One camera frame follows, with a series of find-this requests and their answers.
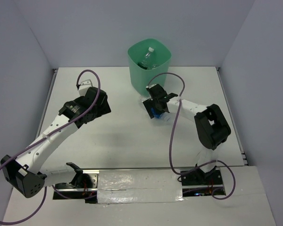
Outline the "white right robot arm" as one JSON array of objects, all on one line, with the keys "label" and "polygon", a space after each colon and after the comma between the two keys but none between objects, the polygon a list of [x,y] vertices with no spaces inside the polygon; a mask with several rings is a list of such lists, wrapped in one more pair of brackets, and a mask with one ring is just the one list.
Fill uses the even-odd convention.
[{"label": "white right robot arm", "polygon": [[[181,178],[192,176],[200,184],[212,179],[216,170],[217,151],[231,134],[231,128],[220,107],[200,105],[183,99],[175,93],[167,93],[159,84],[146,87],[150,98],[143,105],[150,118],[161,118],[165,114],[174,113],[175,119],[169,143],[169,163],[171,170]],[[172,161],[172,147],[176,124],[179,117],[195,123],[198,139],[202,144],[200,157],[193,170],[176,172]]]}]

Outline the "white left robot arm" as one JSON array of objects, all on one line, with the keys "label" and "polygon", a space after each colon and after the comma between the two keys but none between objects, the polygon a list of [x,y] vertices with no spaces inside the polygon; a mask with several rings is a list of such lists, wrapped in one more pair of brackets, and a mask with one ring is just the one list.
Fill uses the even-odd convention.
[{"label": "white left robot arm", "polygon": [[110,112],[107,93],[96,87],[89,87],[85,95],[63,105],[51,125],[37,137],[36,141],[40,141],[40,144],[14,160],[9,155],[1,159],[5,179],[25,198],[31,198],[42,188],[59,183],[79,187],[84,178],[80,167],[67,162],[47,169],[44,163],[84,124]]}]

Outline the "blue label bottle white cap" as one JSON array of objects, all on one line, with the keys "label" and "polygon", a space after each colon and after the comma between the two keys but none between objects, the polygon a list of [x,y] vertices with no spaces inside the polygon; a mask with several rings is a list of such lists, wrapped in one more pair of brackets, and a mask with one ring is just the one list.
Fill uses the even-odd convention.
[{"label": "blue label bottle white cap", "polygon": [[[145,110],[145,107],[143,105],[143,101],[148,99],[147,97],[144,97],[144,96],[140,96],[139,99],[138,99],[138,104],[139,106],[141,107],[141,109]],[[172,121],[172,115],[169,114],[169,113],[159,113],[158,110],[156,110],[156,118],[157,120],[163,120],[163,121],[166,121],[166,122],[171,122]]]}]

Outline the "green label clear bottle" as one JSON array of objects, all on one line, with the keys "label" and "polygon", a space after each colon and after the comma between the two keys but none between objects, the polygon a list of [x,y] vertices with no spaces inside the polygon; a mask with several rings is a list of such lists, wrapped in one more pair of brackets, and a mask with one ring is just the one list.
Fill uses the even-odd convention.
[{"label": "green label clear bottle", "polygon": [[144,70],[152,70],[157,67],[155,49],[149,47],[146,54],[140,59],[137,65]]}]

